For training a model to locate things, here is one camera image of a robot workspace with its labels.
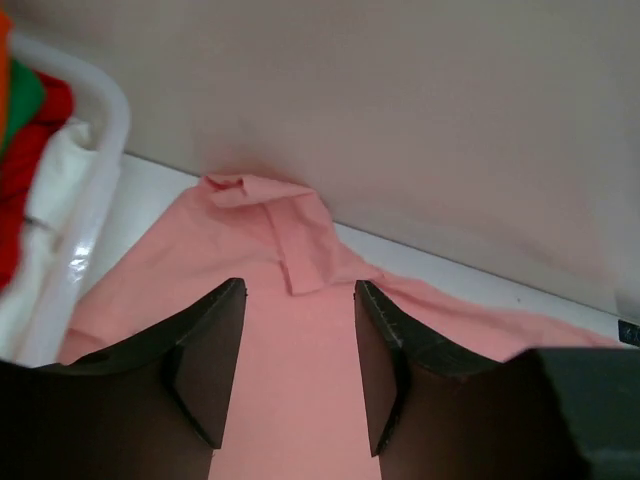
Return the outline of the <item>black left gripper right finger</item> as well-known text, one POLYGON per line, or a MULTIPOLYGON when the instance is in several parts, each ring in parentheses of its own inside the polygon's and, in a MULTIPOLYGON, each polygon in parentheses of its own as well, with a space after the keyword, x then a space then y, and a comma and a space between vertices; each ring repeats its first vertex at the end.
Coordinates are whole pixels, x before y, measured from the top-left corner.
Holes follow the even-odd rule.
POLYGON ((370 450, 385 479, 635 479, 639 354, 532 348, 504 362, 354 292, 370 450))

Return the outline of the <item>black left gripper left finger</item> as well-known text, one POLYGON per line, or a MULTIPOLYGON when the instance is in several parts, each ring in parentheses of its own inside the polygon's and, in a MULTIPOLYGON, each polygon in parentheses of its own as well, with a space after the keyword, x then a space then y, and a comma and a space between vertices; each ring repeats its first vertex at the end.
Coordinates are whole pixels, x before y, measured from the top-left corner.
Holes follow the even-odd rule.
POLYGON ((246 305, 232 278, 72 364, 1 365, 5 479, 205 479, 220 449, 246 305))

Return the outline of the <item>pink t shirt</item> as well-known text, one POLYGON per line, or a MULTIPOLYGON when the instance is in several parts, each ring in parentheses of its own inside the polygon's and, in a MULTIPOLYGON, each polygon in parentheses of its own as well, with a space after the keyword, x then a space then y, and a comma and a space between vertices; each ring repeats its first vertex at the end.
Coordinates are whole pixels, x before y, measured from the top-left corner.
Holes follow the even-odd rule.
POLYGON ((64 363, 168 318, 231 277, 248 300, 214 479, 376 479, 354 325, 354 288, 375 283, 457 344, 503 361, 534 346, 609 347, 560 320, 483 307, 367 263, 338 238, 318 194, 252 175, 181 193, 78 303, 64 363))

